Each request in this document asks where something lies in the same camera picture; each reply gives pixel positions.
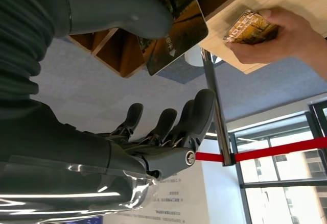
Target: red rope barrier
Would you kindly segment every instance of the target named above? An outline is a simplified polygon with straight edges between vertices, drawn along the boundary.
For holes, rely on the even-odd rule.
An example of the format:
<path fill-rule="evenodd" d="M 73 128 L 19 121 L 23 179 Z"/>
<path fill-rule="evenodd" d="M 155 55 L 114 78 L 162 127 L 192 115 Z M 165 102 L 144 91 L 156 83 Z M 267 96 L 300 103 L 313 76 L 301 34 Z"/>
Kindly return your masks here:
<path fill-rule="evenodd" d="M 235 159 L 236 162 L 258 159 L 267 156 L 275 156 L 280 154 L 289 154 L 292 152 L 310 150 L 315 148 L 325 148 L 327 147 L 327 137 L 322 137 L 313 140 L 295 142 L 292 144 L 273 146 L 260 150 L 254 150 L 249 152 L 244 152 L 236 154 Z M 223 155 L 221 154 L 207 154 L 207 153 L 196 153 L 196 159 L 203 161 L 214 161 L 214 162 L 224 162 Z"/>

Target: wooden shelf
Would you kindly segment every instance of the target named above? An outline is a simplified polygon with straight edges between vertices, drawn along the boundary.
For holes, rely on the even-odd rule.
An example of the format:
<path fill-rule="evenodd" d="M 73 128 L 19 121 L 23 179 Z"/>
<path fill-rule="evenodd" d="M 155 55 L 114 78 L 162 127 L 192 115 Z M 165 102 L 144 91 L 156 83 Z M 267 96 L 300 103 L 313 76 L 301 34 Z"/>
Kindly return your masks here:
<path fill-rule="evenodd" d="M 327 37 L 327 0 L 198 0 L 209 29 L 200 45 L 244 73 L 264 64 L 242 64 L 227 48 L 223 37 L 246 9 L 260 10 L 282 6 L 304 16 L 313 29 Z M 118 29 L 73 35 L 70 39 L 122 77 L 129 77 L 144 66 L 136 36 Z"/>
<path fill-rule="evenodd" d="M 264 64 L 242 64 L 224 45 L 223 37 L 245 9 L 284 7 L 307 19 L 314 30 L 327 37 L 327 0 L 227 0 L 216 9 L 212 6 L 214 3 L 205 1 L 208 0 L 202 0 L 201 4 L 206 14 L 209 35 L 200 45 L 244 73 L 251 73 Z"/>

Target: wooden compartment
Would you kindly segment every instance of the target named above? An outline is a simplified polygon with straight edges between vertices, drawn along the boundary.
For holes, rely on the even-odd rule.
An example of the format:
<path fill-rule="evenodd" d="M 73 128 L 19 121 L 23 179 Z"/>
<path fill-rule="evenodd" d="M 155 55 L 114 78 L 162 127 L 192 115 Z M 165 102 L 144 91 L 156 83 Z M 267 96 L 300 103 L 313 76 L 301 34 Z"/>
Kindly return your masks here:
<path fill-rule="evenodd" d="M 208 21 L 231 0 L 199 0 Z M 145 66 L 136 36 L 124 30 L 110 29 L 92 34 L 72 35 L 70 39 L 124 78 Z"/>

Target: metal pole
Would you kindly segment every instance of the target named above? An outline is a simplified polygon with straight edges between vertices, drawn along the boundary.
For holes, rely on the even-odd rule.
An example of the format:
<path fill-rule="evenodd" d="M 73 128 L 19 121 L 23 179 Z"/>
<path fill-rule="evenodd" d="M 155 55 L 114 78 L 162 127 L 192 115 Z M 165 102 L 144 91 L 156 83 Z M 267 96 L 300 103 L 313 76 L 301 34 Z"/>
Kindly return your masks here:
<path fill-rule="evenodd" d="M 215 93 L 216 101 L 214 105 L 214 124 L 217 132 L 217 139 L 221 149 L 221 153 L 224 156 L 224 166 L 232 165 L 230 149 L 230 138 L 228 137 L 227 129 L 226 128 L 225 117 L 221 106 L 221 95 L 215 77 L 214 67 L 212 62 L 211 53 L 201 48 L 203 65 L 205 67 L 205 78 L 207 79 L 208 87 Z"/>

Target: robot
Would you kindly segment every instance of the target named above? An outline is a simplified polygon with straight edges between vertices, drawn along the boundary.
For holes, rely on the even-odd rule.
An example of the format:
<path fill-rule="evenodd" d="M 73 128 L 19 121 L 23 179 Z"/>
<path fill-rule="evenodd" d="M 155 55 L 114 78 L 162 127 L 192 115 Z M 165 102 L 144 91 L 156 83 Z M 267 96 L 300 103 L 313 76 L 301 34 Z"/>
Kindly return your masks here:
<path fill-rule="evenodd" d="M 143 111 L 130 107 L 111 133 L 80 132 L 33 101 L 54 37 L 122 28 L 149 39 L 172 17 L 158 0 L 0 0 L 0 222 L 62 222 L 141 208 L 157 182 L 191 167 L 211 123 L 214 93 L 166 109 L 131 141 Z"/>

